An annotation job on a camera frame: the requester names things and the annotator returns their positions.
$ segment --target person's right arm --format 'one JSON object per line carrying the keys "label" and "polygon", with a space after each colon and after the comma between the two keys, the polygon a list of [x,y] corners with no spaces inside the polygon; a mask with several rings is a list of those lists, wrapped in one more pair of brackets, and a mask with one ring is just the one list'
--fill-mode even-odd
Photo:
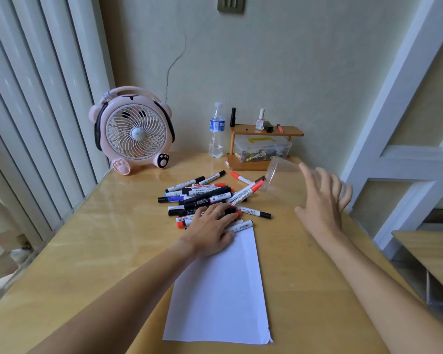
{"label": "person's right arm", "polygon": [[295,212],[343,274],[390,352],[443,354],[443,323],[342,232],[341,212],[351,200],[351,187],[340,199],[342,185],[336,175],[318,168],[322,177],[318,189],[313,173],[304,164],[299,167],[307,202]]}

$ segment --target fan handle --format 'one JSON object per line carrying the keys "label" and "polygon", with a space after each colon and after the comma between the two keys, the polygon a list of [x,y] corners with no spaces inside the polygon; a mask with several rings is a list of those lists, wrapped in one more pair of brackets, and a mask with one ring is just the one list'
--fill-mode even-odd
{"label": "fan handle", "polygon": [[106,101],[115,98],[118,95],[118,93],[123,92],[124,90],[135,90],[137,92],[140,92],[145,97],[152,99],[153,101],[156,101],[158,103],[161,102],[161,100],[157,96],[155,96],[154,94],[152,94],[150,91],[148,91],[146,89],[135,87],[135,86],[123,86],[123,87],[114,88],[114,89],[106,92],[102,96],[102,98],[100,100],[100,104],[103,104]]}

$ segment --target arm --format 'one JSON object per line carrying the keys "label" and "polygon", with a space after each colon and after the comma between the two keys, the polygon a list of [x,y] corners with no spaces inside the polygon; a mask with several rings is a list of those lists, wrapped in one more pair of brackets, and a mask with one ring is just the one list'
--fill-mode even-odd
{"label": "arm", "polygon": [[391,353],[443,354],[443,323],[342,232],[341,212],[351,200],[351,186],[339,199],[342,184],[336,175],[317,168],[322,177],[318,189],[313,173],[299,167],[307,203],[295,213],[343,274]]}
{"label": "arm", "polygon": [[189,229],[176,243],[120,280],[29,354],[126,353],[156,304],[184,269],[197,257],[210,256],[231,242],[235,233],[222,234],[222,230],[238,215],[219,219],[229,206],[199,208]]}

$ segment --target fan grille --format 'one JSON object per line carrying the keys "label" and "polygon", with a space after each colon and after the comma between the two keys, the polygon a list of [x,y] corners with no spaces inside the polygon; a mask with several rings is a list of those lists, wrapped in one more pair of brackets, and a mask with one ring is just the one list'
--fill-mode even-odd
{"label": "fan grille", "polygon": [[[142,140],[136,140],[134,129],[143,131]],[[125,105],[107,121],[107,139],[120,155],[143,160],[157,154],[166,141],[166,125],[159,114],[139,104]]]}

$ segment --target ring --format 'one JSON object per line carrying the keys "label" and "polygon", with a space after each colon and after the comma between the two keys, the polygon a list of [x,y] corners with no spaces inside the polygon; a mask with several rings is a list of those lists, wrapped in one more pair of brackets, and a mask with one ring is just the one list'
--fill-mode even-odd
{"label": "ring", "polygon": [[222,214],[220,214],[217,210],[213,210],[213,212],[216,212],[218,214],[218,218],[222,217]]}

